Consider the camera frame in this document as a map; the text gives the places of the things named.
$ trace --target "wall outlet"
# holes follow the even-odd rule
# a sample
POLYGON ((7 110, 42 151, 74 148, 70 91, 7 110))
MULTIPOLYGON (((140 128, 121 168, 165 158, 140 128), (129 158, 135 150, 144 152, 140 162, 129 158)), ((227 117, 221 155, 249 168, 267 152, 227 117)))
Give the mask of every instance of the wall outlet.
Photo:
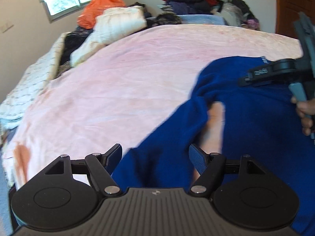
POLYGON ((5 33, 6 31, 8 31, 13 26, 14 26, 13 23, 10 20, 7 20, 2 25, 0 25, 0 32, 5 33))

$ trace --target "logo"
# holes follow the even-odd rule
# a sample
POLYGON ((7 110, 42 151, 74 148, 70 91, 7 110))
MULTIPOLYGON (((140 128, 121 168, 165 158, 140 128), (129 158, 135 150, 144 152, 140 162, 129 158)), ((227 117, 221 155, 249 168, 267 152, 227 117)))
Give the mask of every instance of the logo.
POLYGON ((152 194, 154 194, 155 196, 156 196, 156 195, 159 195, 160 193, 161 193, 161 192, 160 192, 159 190, 155 190, 155 191, 152 192, 152 194))
POLYGON ((255 71, 255 75, 263 75, 268 73, 268 70, 266 68, 263 68, 262 70, 255 71))

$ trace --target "stain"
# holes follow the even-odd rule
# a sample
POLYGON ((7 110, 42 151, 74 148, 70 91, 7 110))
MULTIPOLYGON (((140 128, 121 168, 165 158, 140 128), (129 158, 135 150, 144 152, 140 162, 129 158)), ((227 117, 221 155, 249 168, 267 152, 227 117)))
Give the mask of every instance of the stain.
POLYGON ((15 160, 16 180, 22 186, 27 182, 27 170, 31 158, 31 152, 26 146, 15 143, 13 157, 15 160))

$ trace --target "white quilt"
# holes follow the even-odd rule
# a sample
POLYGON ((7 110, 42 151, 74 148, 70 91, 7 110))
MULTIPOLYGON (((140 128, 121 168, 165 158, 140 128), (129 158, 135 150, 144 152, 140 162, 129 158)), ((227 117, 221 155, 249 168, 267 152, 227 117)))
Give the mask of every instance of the white quilt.
POLYGON ((101 48, 146 27, 142 7, 109 8, 96 18, 94 31, 71 54, 71 66, 86 61, 101 48))
POLYGON ((55 78, 67 34, 63 33, 48 53, 26 69, 18 85, 0 105, 0 123, 4 129, 17 127, 35 97, 55 78))

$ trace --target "ribbed plate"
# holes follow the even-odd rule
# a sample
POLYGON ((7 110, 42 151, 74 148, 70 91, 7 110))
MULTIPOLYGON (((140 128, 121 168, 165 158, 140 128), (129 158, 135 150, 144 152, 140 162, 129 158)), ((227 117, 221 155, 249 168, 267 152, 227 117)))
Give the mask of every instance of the ribbed plate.
POLYGON ((62 232, 36 232, 22 227, 15 236, 297 236, 291 228, 253 232, 229 224, 204 198, 182 188, 130 188, 106 199, 85 223, 62 232))

